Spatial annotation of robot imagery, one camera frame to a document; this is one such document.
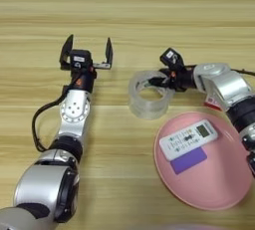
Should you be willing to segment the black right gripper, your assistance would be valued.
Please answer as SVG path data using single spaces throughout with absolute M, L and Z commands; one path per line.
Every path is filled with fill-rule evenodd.
M 184 66 L 177 70 L 159 69 L 161 73 L 166 75 L 166 78 L 154 77 L 149 79 L 148 82 L 155 87 L 169 88 L 184 93 L 187 89 L 196 88 L 193 75 L 194 68 L 195 65 Z

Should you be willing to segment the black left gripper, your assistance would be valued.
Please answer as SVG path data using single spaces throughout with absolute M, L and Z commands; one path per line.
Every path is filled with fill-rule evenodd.
M 113 63 L 113 46 L 111 38 L 108 38 L 106 44 L 106 62 L 93 63 L 93 62 L 74 62 L 73 64 L 67 63 L 67 58 L 73 49 L 74 36 L 70 35 L 64 43 L 60 55 L 61 69 L 63 71 L 71 72 L 71 83 L 63 87 L 63 92 L 69 90 L 81 90 L 91 93 L 94 87 L 94 81 L 97 78 L 97 69 L 109 70 Z

